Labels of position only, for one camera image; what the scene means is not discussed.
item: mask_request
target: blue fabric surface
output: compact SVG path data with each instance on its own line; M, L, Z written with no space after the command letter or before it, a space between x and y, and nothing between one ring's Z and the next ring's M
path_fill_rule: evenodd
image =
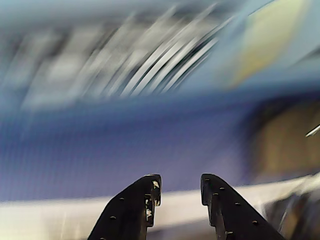
M248 184L255 107L2 145L0 201L112 196L150 173L161 174L164 192L199 189L202 173Z

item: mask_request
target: white strip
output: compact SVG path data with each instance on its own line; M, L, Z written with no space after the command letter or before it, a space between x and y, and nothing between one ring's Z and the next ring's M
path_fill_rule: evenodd
M184 43L178 41L172 48L170 48L151 68L151 70L144 76L138 86L133 90L132 96L138 95L157 74L157 72L184 46Z
M320 125L317 126L315 129L311 130L310 132L308 132L305 136L306 137L310 137L310 136L313 136L315 135L317 132L320 131Z
M195 47L198 38L193 39L189 42L182 50L179 52L170 63L164 67L155 80L151 83L150 87L147 89L146 94L151 94L156 87L161 83L161 81L170 73L170 71Z
M194 64L196 63L207 51L209 51L218 40L216 38L212 39L207 45L205 45L201 50L199 50L183 67L173 76L173 78L168 82L168 84L161 91L162 93L168 91L175 82Z
M186 25L183 29L181 29L175 36L167 43L161 45L149 58L148 61L144 63L144 65L138 70L138 72L132 77L130 82L125 86L121 96L128 96L131 91L134 89L136 84L142 78L144 73L154 64L154 62L173 44L175 44L178 40L182 39L185 36L192 36L192 33L195 31L196 25L205 19L214 9L217 4L212 4L202 13L200 13L194 20L192 20L188 25Z
M235 189L252 206L261 206L287 198L294 192L303 194L319 188L320 174ZM54 236L63 235L62 240L85 239L110 199L2 202L1 237L10 240L55 240L57 238ZM149 231L208 219L208 209L201 204L199 190L164 193L161 206L155 212L155 226Z

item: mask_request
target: beige panel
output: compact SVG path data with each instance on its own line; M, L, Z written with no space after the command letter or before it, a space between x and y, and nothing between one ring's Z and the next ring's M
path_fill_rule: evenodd
M320 168L320 134L306 138L320 124L320 105L295 106L268 122L258 134L258 168L268 174Z
M283 53L299 29L308 2L274 0L248 17L235 83L267 67Z

